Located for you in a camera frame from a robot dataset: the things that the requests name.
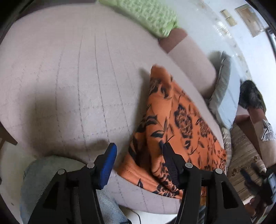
floral fabric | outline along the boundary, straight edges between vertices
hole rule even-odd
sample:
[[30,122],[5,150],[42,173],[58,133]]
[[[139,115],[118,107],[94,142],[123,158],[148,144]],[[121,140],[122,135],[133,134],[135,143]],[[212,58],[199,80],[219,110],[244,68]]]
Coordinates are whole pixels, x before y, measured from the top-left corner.
[[[172,183],[162,144],[169,142],[175,153],[200,169],[225,170],[226,152],[186,93],[163,67],[151,69],[146,114],[132,137],[118,174],[155,194],[182,198]],[[205,188],[202,188],[202,204]]]

silver bolt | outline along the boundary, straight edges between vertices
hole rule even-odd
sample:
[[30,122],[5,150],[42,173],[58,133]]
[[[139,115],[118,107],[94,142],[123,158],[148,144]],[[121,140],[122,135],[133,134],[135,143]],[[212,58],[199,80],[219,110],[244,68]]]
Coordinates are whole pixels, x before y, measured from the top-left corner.
[[90,162],[86,165],[87,168],[92,169],[95,166],[94,163]]
[[193,165],[192,165],[190,162],[187,162],[187,163],[185,163],[185,167],[187,167],[187,168],[192,168]]
[[59,170],[57,171],[57,173],[58,173],[59,175],[62,175],[62,174],[65,173],[65,170],[64,170],[64,169],[59,169]]
[[217,174],[222,174],[222,173],[223,173],[223,171],[222,171],[222,169],[217,168],[217,169],[216,169],[216,173],[217,173]]

white pillow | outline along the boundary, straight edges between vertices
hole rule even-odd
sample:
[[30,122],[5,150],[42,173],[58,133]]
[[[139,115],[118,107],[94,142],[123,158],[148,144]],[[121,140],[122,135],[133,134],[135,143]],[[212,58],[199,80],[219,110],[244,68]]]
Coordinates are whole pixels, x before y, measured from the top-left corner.
[[232,59],[225,52],[221,55],[219,78],[209,102],[209,109],[217,122],[230,129],[234,122],[240,97],[240,75]]

textured green cushion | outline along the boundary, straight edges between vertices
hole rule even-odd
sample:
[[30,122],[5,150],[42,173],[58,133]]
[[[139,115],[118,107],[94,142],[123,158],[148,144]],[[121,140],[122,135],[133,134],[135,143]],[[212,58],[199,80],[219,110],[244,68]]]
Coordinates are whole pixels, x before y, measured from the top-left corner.
[[177,27],[176,13],[158,0],[99,0],[137,20],[158,38],[167,37]]

beige sofa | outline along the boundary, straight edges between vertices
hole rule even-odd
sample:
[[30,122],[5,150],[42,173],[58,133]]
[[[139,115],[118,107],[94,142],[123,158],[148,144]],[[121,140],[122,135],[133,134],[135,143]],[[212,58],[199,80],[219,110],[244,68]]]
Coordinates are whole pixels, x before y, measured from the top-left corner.
[[[115,142],[119,163],[145,111],[153,64],[173,75],[223,147],[196,84],[157,39],[98,3],[46,8],[13,24],[0,45],[0,121],[36,157],[57,154],[88,163]],[[178,211],[179,200],[147,192],[116,173],[107,188],[132,209]]]

